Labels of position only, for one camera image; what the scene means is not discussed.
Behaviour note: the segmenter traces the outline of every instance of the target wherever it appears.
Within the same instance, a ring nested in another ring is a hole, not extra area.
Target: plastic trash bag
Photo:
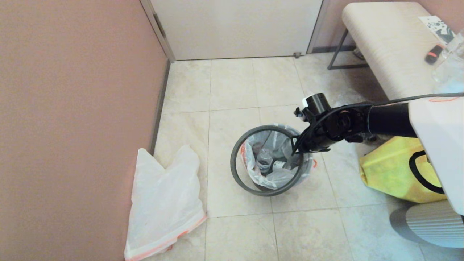
[[[288,125],[274,125],[282,129],[286,129],[293,135],[300,135],[300,132]],[[262,175],[259,167],[256,165],[255,155],[257,155],[263,147],[272,151],[273,158],[285,157],[288,161],[290,161],[292,159],[299,158],[299,156],[291,155],[292,148],[289,138],[285,134],[276,131],[260,131],[248,137],[241,145],[240,154],[251,180],[255,184],[268,189],[281,188],[295,176],[298,168],[293,168],[291,170],[278,169],[266,176]],[[303,162],[301,163],[303,174],[296,185],[309,176],[312,159],[313,158],[310,153],[304,154]]]
[[[132,189],[124,258],[138,261],[162,253],[205,221],[197,177],[200,160],[188,145],[164,169],[145,149],[139,149]]]

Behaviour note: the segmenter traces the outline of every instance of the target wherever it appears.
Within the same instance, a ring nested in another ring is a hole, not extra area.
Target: white cushioned bench
[[[432,93],[436,82],[425,55],[439,40],[418,19],[430,14],[416,2],[350,3],[347,30],[389,99]]]

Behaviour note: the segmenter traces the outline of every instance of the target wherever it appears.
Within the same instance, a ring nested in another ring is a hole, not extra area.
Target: metal bench leg
[[[345,29],[345,32],[343,33],[342,39],[340,40],[340,43],[337,46],[337,49],[335,50],[334,56],[332,57],[332,60],[330,61],[329,66],[327,67],[328,70],[333,70],[333,69],[351,69],[351,68],[363,68],[363,67],[369,67],[368,64],[362,64],[362,65],[337,65],[333,66],[335,62],[335,58],[337,58],[338,53],[340,52],[340,49],[342,48],[343,42],[345,41],[345,38],[348,35],[348,29]]]

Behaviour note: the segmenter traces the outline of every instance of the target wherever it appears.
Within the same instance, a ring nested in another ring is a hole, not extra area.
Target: trash can
[[[295,153],[293,144],[300,132],[284,125],[264,125],[246,132],[231,154],[235,181],[257,196],[275,196],[299,184],[309,175],[311,153]]]

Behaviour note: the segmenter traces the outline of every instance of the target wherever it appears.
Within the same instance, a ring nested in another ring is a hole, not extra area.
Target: yellow bag
[[[426,188],[412,172],[417,168],[420,173],[418,178],[422,175],[425,183],[428,181],[432,184],[428,184],[428,187],[433,189],[435,186],[442,190],[439,188],[440,181],[423,150],[424,147],[417,138],[394,137],[359,159],[361,178],[373,189],[412,202],[444,200],[445,195]]]

